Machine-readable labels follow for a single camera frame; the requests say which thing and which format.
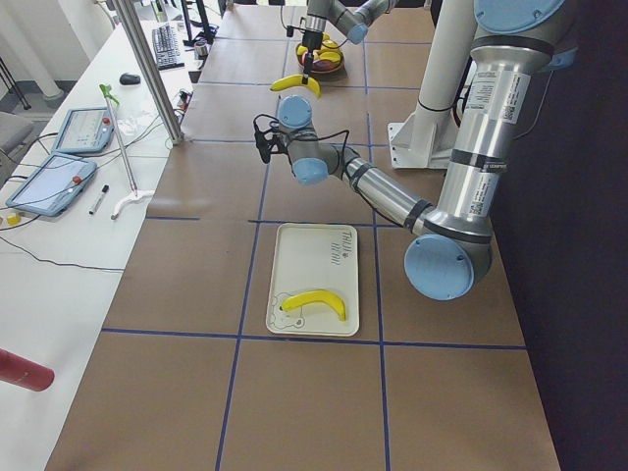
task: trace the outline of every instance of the red cylinder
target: red cylinder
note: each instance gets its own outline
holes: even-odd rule
[[[43,391],[52,384],[55,372],[0,348],[0,380],[33,391]]]

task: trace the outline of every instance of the white pole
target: white pole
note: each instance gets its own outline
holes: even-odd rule
[[[450,107],[476,29],[472,0],[443,1],[416,109],[404,123],[389,124],[394,167],[446,167],[457,134]]]
[[[146,84],[150,94],[153,96],[153,100],[155,100],[157,111],[164,122],[166,131],[168,131],[168,136],[173,145],[177,145],[183,140],[181,126],[179,126],[179,120],[177,115],[175,115],[166,87],[155,65],[155,60],[150,52],[150,47],[141,28],[135,7],[131,0],[113,0],[113,2],[120,18],[120,23],[122,23],[131,44],[131,49],[135,54],[135,59],[137,59],[137,64],[146,79]]]
[[[63,96],[63,91],[48,74],[39,56],[30,46],[28,39],[26,39],[11,14],[6,10],[4,2],[0,2],[0,34],[20,59],[30,77],[35,80],[45,98],[55,99]]]

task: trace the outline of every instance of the tablet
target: tablet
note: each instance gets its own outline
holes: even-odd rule
[[[7,200],[7,206],[42,216],[57,216],[91,181],[96,163],[52,152]]]
[[[66,154],[99,152],[109,143],[112,131],[106,107],[76,108],[68,111],[52,150]]]

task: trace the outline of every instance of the table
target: table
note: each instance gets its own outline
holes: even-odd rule
[[[414,109],[432,33],[423,10],[382,17],[313,110],[320,135],[350,129],[434,201],[443,173],[392,169],[386,133]],[[298,71],[279,9],[236,5],[218,36],[46,469],[558,469],[497,244],[468,295],[420,296],[410,234],[337,181],[299,187],[285,158],[259,160],[251,120]],[[358,230],[357,335],[266,330],[282,222]]]
[[[139,73],[124,31],[112,33],[102,50],[84,72],[43,134],[57,131],[71,108],[104,106],[98,83],[111,83],[121,102],[118,118],[126,141],[132,140],[157,118],[147,86],[121,86],[124,72]],[[164,71],[162,79],[175,97],[183,88],[191,90],[184,68]],[[158,126],[145,139],[128,149],[140,188],[155,188],[167,161],[168,135]],[[49,148],[54,138],[43,139]],[[117,148],[115,139],[107,149]],[[46,157],[35,144],[14,175],[27,176]],[[23,228],[0,232],[42,258],[61,263],[124,269],[141,227],[146,201],[123,209],[117,221],[110,219],[115,203],[130,191],[122,159],[107,163],[112,156],[94,159],[99,165],[93,182],[66,212],[56,218],[39,218]],[[0,190],[6,201],[20,182],[8,182]],[[103,184],[110,186],[97,213],[88,208]],[[8,209],[1,209],[6,219]],[[121,278],[120,272],[56,267],[35,261],[0,240],[3,270],[0,285],[0,345],[55,370],[53,385],[44,392],[30,392],[0,383],[0,468],[43,469],[66,419],[84,367],[100,332],[103,319]]]

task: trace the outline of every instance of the tray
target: tray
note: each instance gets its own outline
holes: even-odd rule
[[[280,309],[293,295],[325,289],[344,301],[345,320],[323,302],[289,312]],[[360,326],[357,231],[352,226],[282,224],[277,231],[266,327],[274,334],[354,335]]]

